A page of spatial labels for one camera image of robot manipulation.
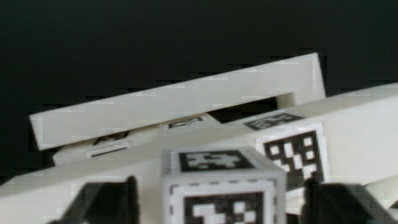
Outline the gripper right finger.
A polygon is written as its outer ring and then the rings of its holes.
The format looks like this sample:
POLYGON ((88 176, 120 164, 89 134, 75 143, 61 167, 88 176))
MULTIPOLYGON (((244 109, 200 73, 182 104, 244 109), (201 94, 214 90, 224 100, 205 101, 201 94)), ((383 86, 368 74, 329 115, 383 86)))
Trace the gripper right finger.
POLYGON ((306 181, 301 224, 398 224, 359 184, 306 181))

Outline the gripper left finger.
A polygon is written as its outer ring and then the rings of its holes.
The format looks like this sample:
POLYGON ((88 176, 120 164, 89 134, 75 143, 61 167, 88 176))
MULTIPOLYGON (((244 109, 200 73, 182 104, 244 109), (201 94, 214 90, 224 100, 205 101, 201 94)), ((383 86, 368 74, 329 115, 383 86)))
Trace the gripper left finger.
POLYGON ((49 224, 139 224, 136 177, 123 182, 88 183, 63 217, 49 224))

